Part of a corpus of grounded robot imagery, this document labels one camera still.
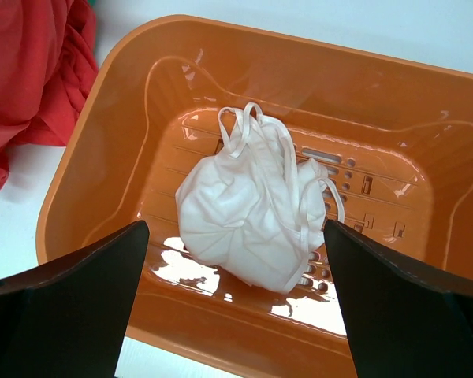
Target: red fabric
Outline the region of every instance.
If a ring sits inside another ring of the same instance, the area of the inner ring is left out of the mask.
[[[98,67],[88,0],[0,0],[0,188],[5,147],[69,141]]]

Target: mask ear loop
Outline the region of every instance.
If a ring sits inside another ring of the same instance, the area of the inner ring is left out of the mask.
[[[305,185],[303,190],[303,194],[301,195],[300,200],[300,244],[303,251],[311,252],[308,250],[308,232],[310,230],[309,221],[307,216],[307,193],[310,190],[312,185],[317,184],[319,181],[322,181],[326,184],[326,186],[330,189],[331,194],[333,195],[334,201],[337,204],[337,211],[338,211],[338,220],[341,223],[345,222],[345,209],[344,209],[344,202],[341,199],[340,194],[338,193],[337,187],[335,186],[334,182],[328,177],[317,177]]]
[[[285,184],[289,190],[289,196],[292,201],[292,208],[298,209],[300,204],[300,189],[298,187],[298,167],[296,164],[296,151],[292,142],[291,134],[287,127],[278,119],[263,115],[263,111],[259,105],[249,102],[248,106],[252,106],[256,111],[256,120],[259,127],[271,126],[276,131],[278,141],[284,150],[284,178]],[[265,139],[261,130],[256,129],[259,136]]]
[[[247,146],[249,135],[251,133],[251,125],[250,125],[251,110],[252,110],[252,107],[249,107],[248,109],[248,106],[245,107],[245,110],[243,112],[240,109],[230,108],[226,106],[225,108],[222,108],[219,111],[218,121],[219,121],[219,129],[221,130],[222,142],[224,143],[224,147],[226,147],[229,150],[229,156],[231,156],[232,158],[238,158],[240,154],[242,153],[242,151],[244,150],[245,146]],[[235,128],[235,126],[238,126],[238,128],[242,132],[240,141],[238,141],[237,143],[232,143],[232,141],[229,139],[228,132],[226,131],[226,128],[224,127],[224,124],[222,123],[221,115],[225,111],[229,111],[235,114],[236,116],[235,124],[233,125],[233,128]]]

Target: plastic bin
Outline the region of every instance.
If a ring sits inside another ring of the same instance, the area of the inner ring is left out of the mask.
[[[473,75],[184,16],[106,59],[40,214],[39,261],[144,219],[128,335],[245,376],[354,376],[324,250],[277,295],[179,238],[176,189],[221,147],[218,110],[249,100],[286,123],[298,159],[329,166],[347,225],[473,279]]]

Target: face mask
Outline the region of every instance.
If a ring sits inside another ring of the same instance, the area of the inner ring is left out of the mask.
[[[236,117],[231,136],[224,112]],[[181,238],[199,263],[288,293],[307,269],[309,253],[324,243],[322,193],[330,189],[341,222],[343,202],[327,168],[314,159],[297,165],[289,131],[257,104],[223,108],[219,127],[224,147],[202,159],[177,190]]]

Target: white surface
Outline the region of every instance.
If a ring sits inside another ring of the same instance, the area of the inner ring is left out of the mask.
[[[473,0],[97,0],[101,63],[136,26],[183,13],[473,72]],[[62,149],[16,148],[0,192],[0,278],[36,265],[39,209]],[[120,377],[225,376],[223,372],[126,339]]]

